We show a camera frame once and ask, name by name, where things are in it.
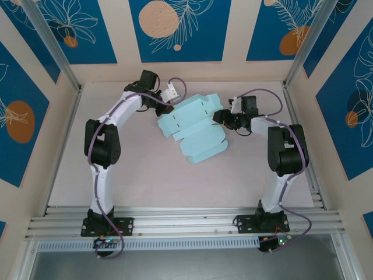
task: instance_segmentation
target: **metal rail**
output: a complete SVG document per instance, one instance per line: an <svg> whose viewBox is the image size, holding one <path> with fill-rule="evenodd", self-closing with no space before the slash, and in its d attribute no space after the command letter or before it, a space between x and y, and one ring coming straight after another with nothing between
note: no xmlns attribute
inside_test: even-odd
<svg viewBox="0 0 373 280"><path fill-rule="evenodd" d="M343 233L338 211L322 208L294 208L312 220L310 234ZM48 208L45 217L31 219L26 240L87 239L80 236L82 220L88 207ZM254 214L255 208L126 208L115 209L116 217L135 218L133 236L129 238L233 237L238 234L233 219L237 215ZM290 234L298 235L308 222L288 214ZM268 236L272 233L246 234Z"/></svg>

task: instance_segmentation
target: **white leaf drawing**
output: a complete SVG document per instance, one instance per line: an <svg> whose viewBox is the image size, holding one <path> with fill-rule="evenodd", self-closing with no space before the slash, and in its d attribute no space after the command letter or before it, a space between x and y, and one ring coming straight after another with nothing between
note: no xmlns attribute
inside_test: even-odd
<svg viewBox="0 0 373 280"><path fill-rule="evenodd" d="M337 13L347 13L351 9L353 2L354 0L338 1L333 12L329 16L329 20L334 23Z"/></svg>
<svg viewBox="0 0 373 280"><path fill-rule="evenodd" d="M8 70L8 65L0 64L0 82L5 78L6 72ZM16 112L10 110L5 106L0 98L0 127L3 127L6 123L12 123L12 121L19 121L21 123L27 124L26 114L17 114Z"/></svg>
<svg viewBox="0 0 373 280"><path fill-rule="evenodd" d="M359 100L352 108L354 114L349 114L347 125L361 124L361 147L367 148L373 144L373 27L360 46L354 67L354 77Z"/></svg>
<svg viewBox="0 0 373 280"><path fill-rule="evenodd" d="M1 1L6 4L18 21L34 30L20 5L10 0ZM67 41L70 42L68 45L70 47L77 46L76 41L72 42L71 38L87 40L92 44L96 42L96 37L89 29L98 24L98 18L80 12L82 8L80 0L40 0L35 3L52 31L56 31L54 35L58 41L64 41L68 36Z"/></svg>
<svg viewBox="0 0 373 280"><path fill-rule="evenodd" d="M297 35L297 45L303 42L304 28L317 14L324 0L315 0L313 4L308 0L306 7L301 10L297 0L277 0L273 6L277 9L280 20L284 22L289 31Z"/></svg>
<svg viewBox="0 0 373 280"><path fill-rule="evenodd" d="M153 37L153 41L150 43L154 46L152 53L167 48L168 50L172 47L183 46L188 41L188 37L193 36L193 32L198 31L199 25L197 17L205 13L213 5L214 0L169 0L168 3L172 9L176 12L178 17L178 27L169 36L166 37Z"/></svg>

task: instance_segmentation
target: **cable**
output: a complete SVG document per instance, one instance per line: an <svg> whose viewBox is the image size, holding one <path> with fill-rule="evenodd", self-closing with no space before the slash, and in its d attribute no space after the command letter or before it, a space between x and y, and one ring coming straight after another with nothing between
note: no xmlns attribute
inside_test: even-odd
<svg viewBox="0 0 373 280"><path fill-rule="evenodd" d="M278 247L278 248L272 250L272 252L274 252L274 251L281 250L283 247L287 246L288 244L294 243L295 241L297 241L297 240L299 240L300 238L302 238L303 236L305 236L305 235L306 235L306 234L311 230L311 228L312 228L312 221L311 221L309 218L307 218L306 216L304 216L304 215L302 215L302 214L299 214L299 213L296 213L296 212L294 212L294 211L292 211L292 210L286 208L286 207L283 206L283 204L282 204L282 200L283 200L283 198L284 198L285 191L286 191L286 188L287 188L287 186L288 186L288 182L289 182L291 179L293 179L294 177L296 177L296 176L298 176L299 174L301 174L301 173L305 170L305 168L306 168L306 163L305 163L305 157L304 157L304 154L303 154L303 150L302 150L301 144L299 143L299 140L298 140L297 136L295 135L294 131L293 131L293 130L288 126L288 125L283 124L283 123L280 122L280 121L275 121L275 120L269 118L268 116L269 116L269 115L266 115L265 118L266 118L269 122L271 122L271 123L273 123L273 124L276 124L276 125L279 125L279 126L282 126L282 127L285 127L285 128L289 131L291 137L293 137L293 140L294 140L294 142L295 142L295 145L297 146L297 149L298 149L298 151L299 151L299 154L300 154L300 156L301 156L301 160L302 160L302 169L301 169L300 171L294 173L293 175L289 176L289 178L286 180L286 182L285 182L285 184L284 184L284 187L283 187L282 190L281 190L281 194L280 194L280 198L279 198L279 205L280 205L280 207L281 207L282 210L284 210L284 211L286 211L286 212L289 212L289 213L291 213L291 214L293 214L293 215L295 215L295 216L298 216L298 217L301 217L301 218L305 219L305 220L308 222L308 224L309 224L309 225L308 225L308 228L307 228L304 232L302 232L298 237L296 237L296 238L294 238L294 239L291 239L290 241L288 241L287 243L285 243L285 245L280 246L280 247Z"/></svg>
<svg viewBox="0 0 373 280"><path fill-rule="evenodd" d="M285 127L285 128L289 131L290 135L291 135L291 136L293 137L293 139L294 139L295 145L297 146L297 149L298 149L298 151L299 151L299 154L300 154L300 156L301 156L301 160L302 160L302 169L301 169L300 171L296 172L295 174L291 175L291 176L287 179L287 181L285 182L284 187L282 188L282 191L281 191L281 194L280 194L279 205L280 205L280 207L281 207L282 210L284 210L284 211L286 211L286 212L289 212L289 213L291 213L291 214L293 214L293 215L295 215L295 216L301 217L301 218L305 219L305 220L309 223L308 228L307 228L307 229L306 229L302 234L300 234L297 238L291 239L290 241L288 241L287 243L285 243L285 245L280 246L280 247L278 247L278 248L272 250L272 252L274 252L274 251L280 250L281 248L285 247L286 245L288 245L288 244L290 244L290 243L292 243L292 242L294 242L294 241L296 241L296 240L302 238L303 236L305 236L305 235L306 235L306 234L311 230L311 228L312 228L312 221L311 221L309 218L307 218L306 216L304 216L304 215L302 215L302 214L299 214L299 213L296 213L296 212L294 212L294 211L292 211L292 210L286 208L286 207L283 206L283 204L282 204L282 200L283 200L283 197L284 197L285 191L286 191L286 189L287 189L288 182L289 182L291 179L293 179L295 176L298 176L299 174L301 174L301 173L305 170L306 165L305 165L305 157L304 157L304 154L303 154L303 151L302 151L302 147L301 147L301 145L300 145L300 143L299 143L299 140L298 140L297 136L296 136L295 133L293 132L293 130L291 130L291 128L290 128L288 125L283 124L283 123L281 123L280 121L275 121L275 120L269 118L270 116L277 115L277 114L279 114L279 113L282 111L282 109L283 109L284 106L283 106L283 103L282 103L282 101L281 101L281 98L280 98L280 97L279 97L275 92L273 92L273 91L271 91L271 90L269 90L269 89L261 89L261 88L259 88L259 89L252 89L252 90L249 90L248 92L245 92L245 93L239 95L237 98L241 98L241 97L243 97L243 96L245 96L245 95L248 95L249 93L257 92L257 91L268 92L268 93L274 95L274 97L279 101L279 103L280 103L280 109L277 110L277 111L274 112L274 113L271 113L271 114L266 115L265 118L266 118L268 121L270 121L270 122L272 122L272 123L274 123L274 124L276 124L276 125L279 125L279 126ZM262 240L261 242L265 242L265 241L269 241L269 240L273 240L273 239Z"/></svg>
<svg viewBox="0 0 373 280"><path fill-rule="evenodd" d="M157 80L158 80L158 87L156 90L152 91L152 93L156 93L159 90L159 87L161 86L161 80L159 79L158 75L157 75Z"/></svg>
<svg viewBox="0 0 373 280"><path fill-rule="evenodd" d="M145 110L136 110L136 112L142 113L142 112L146 112L146 111L148 111L149 109L150 109L150 107L149 107L149 108L146 108Z"/></svg>
<svg viewBox="0 0 373 280"><path fill-rule="evenodd" d="M171 81L173 80L179 80L180 82L182 82L182 84L184 85L184 95L183 97L173 103L173 105L176 105L176 104L179 104L181 103L182 101L184 101L185 97L187 96L187 84L181 79L181 78L178 78L178 77L173 77L171 78L170 80L168 80L168 83L171 83ZM123 239L123 235L121 234L121 232L119 231L119 229L117 229L117 227L114 225L114 223L109 219L109 217L106 215L105 211L103 210L101 204L100 204L100 200L99 200L99 197L98 197L98 175L99 175L99 170L98 170L98 167L96 165L94 165L91 161L91 156L92 156L92 150L93 150L93 145L94 145L94 142L98 136L98 133L100 132L100 130L102 129L102 127L105 125L105 123L110 119L110 117L114 114L114 112L119 108L119 106L125 102L127 99L133 97L133 96L136 96L136 95L141 95L141 96L147 96L153 100L155 100L156 102L158 103L161 103L163 105L166 105L166 106L169 106L170 104L169 103L165 103L165 102L162 102L158 99L156 99L155 97L149 95L149 94L146 94L146 93L133 93L133 94L130 94L129 96L127 96L125 99L122 99L118 102L118 104L109 112L108 114L108 117L106 117L104 119L104 121L97 127L96 131L94 132L93 136L92 136L92 140L91 140L91 143L89 145L89 149L88 149L88 164L93 166L94 170L96 171L96 175L94 177L94 198L96 199L96 202L97 202L97 206L99 208L99 210L101 211L101 214L103 215L103 217L105 218L105 220L107 220L107 222L109 223L109 225L115 230L115 232L117 233L117 235L119 236L119 238L121 239L121 250L119 251L118 254L116 255L112 255L112 256L106 256L106 257L100 257L99 254L98 254L98 249L100 248L100 245L98 245L95 249L95 254L98 258L102 258L104 260L112 260L113 258L116 258L118 257L120 254L122 254L123 252L123 249L124 249L124 239Z"/></svg>
<svg viewBox="0 0 373 280"><path fill-rule="evenodd" d="M106 215L105 211L103 210L101 204L100 204L100 200L99 200L99 197L98 197L98 167L96 165L94 165L91 161L91 156L92 156L92 150L93 150L93 145L94 145L94 142L96 140L96 137L98 136L98 133L100 132L100 130L102 129L102 127L105 125L105 123L109 120L109 118L114 114L114 112L117 110L117 108L124 102L124 100L121 100L118 102L118 104L109 112L109 115L107 118L105 118L105 120L98 126L98 128L96 129L96 131L94 132L93 136L92 136L92 140L91 140L91 143L89 145L89 149L88 149L88 164L93 166L94 170L96 171L96 176L94 177L94 198L96 199L96 202L97 202L97 206L98 208L100 209L101 211L101 214L104 216L105 220L107 220L107 222L109 223L109 225L115 230L115 232L117 233L117 235L119 236L119 238L121 239L121 243L122 243L122 247L121 247L121 250L119 251L118 254L116 255L112 255L112 256L106 256L106 257L100 257L99 254L98 254L98 249L100 248L100 245L98 245L95 249L95 254L98 258L102 258L104 260L111 260L113 258L116 258L118 257L120 254L122 254L123 252L123 249L124 249L124 239L123 239L123 235L121 234L121 232L117 229L117 227L114 225L114 223L111 221L111 219L109 219L109 217Z"/></svg>
<svg viewBox="0 0 373 280"><path fill-rule="evenodd" d="M274 237L271 237L271 238L268 238L268 239L263 239L263 240L260 240L259 243L263 243L263 242L271 241L271 240L274 240L274 239L278 239L278 237L277 237L277 236L274 236Z"/></svg>
<svg viewBox="0 0 373 280"><path fill-rule="evenodd" d="M235 131L235 133L237 133L239 136L244 136L244 137L246 137L246 136L250 136L250 135L252 134L251 131L249 132L249 134L240 134L240 133L238 133L237 129L235 129L234 131Z"/></svg>
<svg viewBox="0 0 373 280"><path fill-rule="evenodd" d="M187 96L187 94L186 94L186 93L188 92L188 89L187 89L187 87L186 87L187 84L184 82L184 80L182 80L182 79L179 78L179 77L173 77L173 78L171 78L170 80L168 80L168 83L171 83L171 81L173 81L173 80L178 80L178 81L182 82L182 84L184 85L184 95L182 96L182 98L181 98L180 100L178 100L178 101L176 101L176 102L174 102L174 103L172 103L172 104L170 104L170 103L166 103L166 102L163 102L163 101L161 101L161 100L159 100L159 99L156 99L155 97L153 97L153 96L151 96L151 95L149 95L149 94L147 94L147 93L142 93L142 92L136 92L136 93L130 94L129 96L126 97L125 100L127 100L127 99L129 99L129 98L131 98L131 97L134 97L134 96L136 96L136 95L141 95L141 96L146 96L146 97L148 97L148 98L150 98L150 99L153 99L154 101L156 101L156 102L158 102L158 103L160 103L160 104L162 104L162 105L166 105L166 106L180 104L181 102L184 101L185 97Z"/></svg>
<svg viewBox="0 0 373 280"><path fill-rule="evenodd" d="M245 93L243 93L243 94L237 96L237 98L241 98L241 97L243 97L243 96L245 96L245 95L248 95L249 93L252 93L252 92L258 92L258 91L268 92L268 93L274 95L274 97L275 97L275 98L279 101L279 103L280 103L280 109L279 109L278 111L272 113L272 114L268 114L268 115L267 115L268 117L270 117L270 116L274 116L274 115L277 115L277 114L279 114L279 113L282 111L284 105L283 105L283 103L282 103L282 101L281 101L281 98L280 98L280 97L279 97L275 92L273 92L273 91L271 91L271 90L269 90L269 89L252 89L252 90L249 90L248 92L245 92Z"/></svg>

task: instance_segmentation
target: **orange circle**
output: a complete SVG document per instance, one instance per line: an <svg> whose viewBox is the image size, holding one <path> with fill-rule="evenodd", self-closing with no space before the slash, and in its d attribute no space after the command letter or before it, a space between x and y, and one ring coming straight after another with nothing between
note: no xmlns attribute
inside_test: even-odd
<svg viewBox="0 0 373 280"><path fill-rule="evenodd" d="M14 141L25 144L31 140L35 129L35 116L33 109L26 102L11 102L5 115L9 119L6 122L6 130Z"/></svg>
<svg viewBox="0 0 373 280"><path fill-rule="evenodd" d="M78 46L78 41L74 37L66 36L64 38L65 44L70 48L76 48Z"/></svg>
<svg viewBox="0 0 373 280"><path fill-rule="evenodd" d="M140 11L139 23L149 37L164 38L178 29L179 17L170 4L163 1L150 1Z"/></svg>
<svg viewBox="0 0 373 280"><path fill-rule="evenodd" d="M358 123L358 116L354 111L348 112L346 115L346 124L350 128L354 128Z"/></svg>
<svg viewBox="0 0 373 280"><path fill-rule="evenodd" d="M301 43L303 42L309 26L298 27L297 30L292 30L287 33L281 40L280 52L283 55L294 55L297 54Z"/></svg>
<svg viewBox="0 0 373 280"><path fill-rule="evenodd" d="M179 51L179 50L181 50L181 46L180 46L179 44L175 45L175 46L174 46L174 50L175 50L175 51Z"/></svg>
<svg viewBox="0 0 373 280"><path fill-rule="evenodd" d="M266 6L273 6L276 4L277 0L264 0L264 5Z"/></svg>

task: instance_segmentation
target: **black mounting bracket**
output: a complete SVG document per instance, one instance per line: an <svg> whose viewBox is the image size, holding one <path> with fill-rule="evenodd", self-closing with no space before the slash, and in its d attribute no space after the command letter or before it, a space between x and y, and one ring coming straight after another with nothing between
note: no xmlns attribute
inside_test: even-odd
<svg viewBox="0 0 373 280"><path fill-rule="evenodd" d="M238 233L274 233L277 227L282 232L290 231L284 211L278 213L265 212L262 201L259 201L254 215L238 215L234 221L234 225L238 228Z"/></svg>
<svg viewBox="0 0 373 280"><path fill-rule="evenodd" d="M89 146L93 135L100 126L99 120L89 120L86 123L86 133L84 139L84 154L88 156ZM121 155L121 143L119 140L118 128L114 124L104 124L98 132L98 136L104 134L104 140L95 138L91 161L94 164L101 165L105 169L109 165L114 165Z"/></svg>
<svg viewBox="0 0 373 280"><path fill-rule="evenodd" d="M123 236L132 236L134 218L115 218L114 207L107 214ZM82 237L118 236L103 215L88 210L88 217L83 220Z"/></svg>
<svg viewBox="0 0 373 280"><path fill-rule="evenodd" d="M289 127L296 135L302 147L307 167L309 156L303 127L300 124L292 124L289 125ZM285 144L292 145L292 147L287 148ZM294 174L302 169L302 160L299 150L289 130L284 127L268 128L268 165L270 169L276 172L280 177L285 174Z"/></svg>
<svg viewBox="0 0 373 280"><path fill-rule="evenodd" d="M162 101L162 97L160 96L160 93L162 92L161 90L151 91L151 89L154 89L157 79L159 81L159 77L156 73L148 70L143 70L140 79L136 82L128 84L124 88L124 91L146 93L148 95L151 95L153 98ZM174 109L170 102L167 102L170 105L160 104L159 102L156 102L154 99L151 99L147 96L142 96L141 101L142 104L147 108L155 108L157 117L161 116L162 114L169 114Z"/></svg>

